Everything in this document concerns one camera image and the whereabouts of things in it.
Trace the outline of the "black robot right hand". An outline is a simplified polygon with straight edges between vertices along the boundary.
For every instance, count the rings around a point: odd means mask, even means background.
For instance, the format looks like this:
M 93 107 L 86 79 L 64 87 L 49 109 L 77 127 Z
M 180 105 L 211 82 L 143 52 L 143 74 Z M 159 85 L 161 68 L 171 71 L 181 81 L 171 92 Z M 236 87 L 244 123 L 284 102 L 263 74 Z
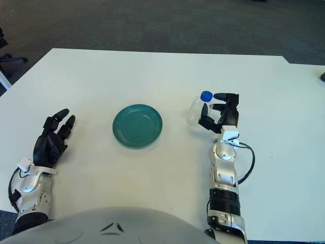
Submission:
M 217 123 L 214 119 L 208 116 L 208 106 L 203 105 L 201 117 L 198 121 L 199 125 L 207 130 L 211 130 L 216 134 L 221 134 L 222 126 L 235 126 L 238 125 L 239 113 L 237 106 L 239 104 L 239 94 L 232 93 L 216 93 L 213 98 L 224 101 L 225 104 L 213 104 L 212 110 L 220 112 L 220 118 Z

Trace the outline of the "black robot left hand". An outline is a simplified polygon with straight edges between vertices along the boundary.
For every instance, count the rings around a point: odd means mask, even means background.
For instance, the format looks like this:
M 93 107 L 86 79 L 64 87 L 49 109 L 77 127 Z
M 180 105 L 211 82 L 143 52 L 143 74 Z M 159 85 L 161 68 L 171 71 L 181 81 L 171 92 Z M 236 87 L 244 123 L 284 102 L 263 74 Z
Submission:
M 45 120 L 43 131 L 37 138 L 33 151 L 33 163 L 36 166 L 54 168 L 68 147 L 65 140 L 71 134 L 76 117 L 71 115 L 66 123 L 59 127 L 59 123 L 68 114 L 69 110 L 65 108 Z

